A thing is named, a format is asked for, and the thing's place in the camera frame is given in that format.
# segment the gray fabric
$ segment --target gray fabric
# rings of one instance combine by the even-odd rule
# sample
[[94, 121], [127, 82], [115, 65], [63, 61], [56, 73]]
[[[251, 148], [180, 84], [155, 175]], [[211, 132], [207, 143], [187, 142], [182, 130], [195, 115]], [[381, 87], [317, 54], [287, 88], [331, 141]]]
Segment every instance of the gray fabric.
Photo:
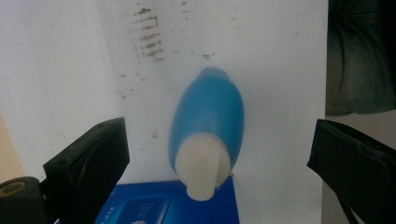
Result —
[[395, 109], [381, 0], [330, 1], [326, 115]]

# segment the blue container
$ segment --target blue container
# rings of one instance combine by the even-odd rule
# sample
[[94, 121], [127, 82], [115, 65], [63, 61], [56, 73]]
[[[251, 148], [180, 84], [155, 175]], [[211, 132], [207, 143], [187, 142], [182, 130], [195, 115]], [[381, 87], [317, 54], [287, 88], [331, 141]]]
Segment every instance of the blue container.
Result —
[[206, 68], [184, 92], [173, 120], [169, 161], [189, 195], [213, 196], [234, 167], [244, 131], [242, 97], [227, 74]]

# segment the black ink marks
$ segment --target black ink marks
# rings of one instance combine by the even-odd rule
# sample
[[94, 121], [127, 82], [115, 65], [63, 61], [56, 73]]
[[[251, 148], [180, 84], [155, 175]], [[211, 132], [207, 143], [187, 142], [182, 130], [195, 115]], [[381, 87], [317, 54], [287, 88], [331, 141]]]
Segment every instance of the black ink marks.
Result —
[[134, 14], [133, 27], [128, 31], [135, 42], [134, 52], [138, 63], [145, 58], [152, 62], [163, 61], [163, 42], [155, 8], [143, 7]]
[[140, 9], [140, 11], [136, 12], [134, 15], [142, 15], [142, 14], [148, 13], [150, 11], [151, 11], [151, 9], [149, 9], [149, 8], [142, 8], [142, 9]]
[[212, 56], [215, 56], [216, 53], [211, 53], [211, 54], [204, 54], [202, 55], [205, 59], [210, 59]]

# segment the white backdrop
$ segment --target white backdrop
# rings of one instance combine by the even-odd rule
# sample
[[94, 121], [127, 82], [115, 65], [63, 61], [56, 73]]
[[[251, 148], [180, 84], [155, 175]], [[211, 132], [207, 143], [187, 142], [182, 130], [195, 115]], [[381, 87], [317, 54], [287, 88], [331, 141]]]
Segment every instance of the white backdrop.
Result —
[[1, 1], [0, 112], [26, 174], [94, 124], [124, 116], [121, 183], [177, 178], [167, 141], [201, 69], [224, 69], [246, 110], [233, 170], [242, 223], [319, 223], [306, 168], [324, 117], [327, 1]]

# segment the bottle cap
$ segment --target bottle cap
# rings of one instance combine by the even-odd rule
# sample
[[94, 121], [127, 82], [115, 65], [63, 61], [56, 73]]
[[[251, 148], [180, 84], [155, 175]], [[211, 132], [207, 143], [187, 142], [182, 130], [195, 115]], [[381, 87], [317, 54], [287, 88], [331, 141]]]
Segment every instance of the bottle cap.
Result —
[[211, 133], [196, 133], [181, 144], [176, 157], [176, 173], [196, 201], [213, 197], [231, 172], [226, 146]]

